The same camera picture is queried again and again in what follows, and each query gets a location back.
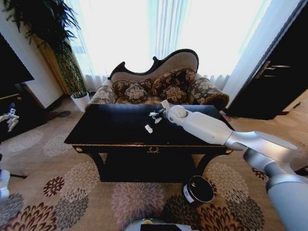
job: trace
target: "gray robot arm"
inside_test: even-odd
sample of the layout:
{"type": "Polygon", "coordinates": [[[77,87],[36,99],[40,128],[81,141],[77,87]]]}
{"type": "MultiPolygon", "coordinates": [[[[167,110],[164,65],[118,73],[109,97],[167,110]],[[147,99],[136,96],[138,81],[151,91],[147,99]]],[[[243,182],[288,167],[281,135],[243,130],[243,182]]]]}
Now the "gray robot arm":
{"type": "Polygon", "coordinates": [[[200,112],[176,105],[166,111],[167,119],[207,143],[244,150],[244,160],[269,176],[266,189],[288,231],[308,230],[308,179],[290,168],[297,147],[264,132],[237,132],[225,123],[200,112]]]}

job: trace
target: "can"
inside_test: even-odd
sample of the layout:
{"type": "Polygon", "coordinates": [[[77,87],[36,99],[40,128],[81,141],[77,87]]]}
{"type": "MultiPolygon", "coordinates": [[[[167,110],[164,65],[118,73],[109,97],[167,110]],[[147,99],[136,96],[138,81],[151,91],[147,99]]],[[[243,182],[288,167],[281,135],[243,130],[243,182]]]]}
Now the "can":
{"type": "Polygon", "coordinates": [[[214,199],[214,190],[210,182],[202,176],[193,176],[183,186],[182,193],[189,205],[198,207],[214,199]]]}

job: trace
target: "table drawer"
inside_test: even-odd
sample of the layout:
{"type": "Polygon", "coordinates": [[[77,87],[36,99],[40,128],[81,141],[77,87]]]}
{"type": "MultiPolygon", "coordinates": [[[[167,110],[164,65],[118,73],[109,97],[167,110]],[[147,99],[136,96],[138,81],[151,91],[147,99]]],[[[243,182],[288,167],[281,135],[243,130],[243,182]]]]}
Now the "table drawer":
{"type": "Polygon", "coordinates": [[[229,154],[230,149],[220,145],[178,146],[178,145],[73,145],[78,153],[123,153],[123,154],[229,154]]]}

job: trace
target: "patterned rug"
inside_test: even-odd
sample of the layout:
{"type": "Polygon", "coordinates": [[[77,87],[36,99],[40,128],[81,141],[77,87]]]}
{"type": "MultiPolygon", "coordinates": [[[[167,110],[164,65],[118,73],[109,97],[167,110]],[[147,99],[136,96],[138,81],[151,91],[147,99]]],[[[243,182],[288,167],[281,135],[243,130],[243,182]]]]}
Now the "patterned rug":
{"type": "MultiPolygon", "coordinates": [[[[298,166],[308,163],[306,109],[302,103],[272,121],[228,119],[237,130],[261,130],[294,142],[301,148],[293,164],[298,166]]],[[[200,231],[283,230],[266,194],[267,176],[251,168],[243,152],[211,161],[203,176],[213,185],[215,199],[194,208],[181,196],[182,184],[100,182],[92,159],[63,143],[82,113],[69,98],[59,110],[71,114],[1,145],[1,168],[28,177],[10,179],[11,195],[0,210],[0,230],[120,231],[144,217],[188,224],[200,231]]],[[[196,164],[201,157],[193,154],[196,164]]]]}

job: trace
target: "white pot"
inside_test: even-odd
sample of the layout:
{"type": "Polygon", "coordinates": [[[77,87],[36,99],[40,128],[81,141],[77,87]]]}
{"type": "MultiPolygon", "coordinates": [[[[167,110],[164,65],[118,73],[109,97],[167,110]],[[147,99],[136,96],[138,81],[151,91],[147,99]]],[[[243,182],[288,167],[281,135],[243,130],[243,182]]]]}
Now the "white pot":
{"type": "Polygon", "coordinates": [[[71,95],[72,100],[74,101],[74,103],[77,105],[77,107],[79,108],[80,111],[84,112],[85,111],[85,106],[90,103],[90,97],[89,97],[89,93],[87,93],[86,96],[82,97],[82,98],[78,98],[75,99],[72,95],[71,95]]]}

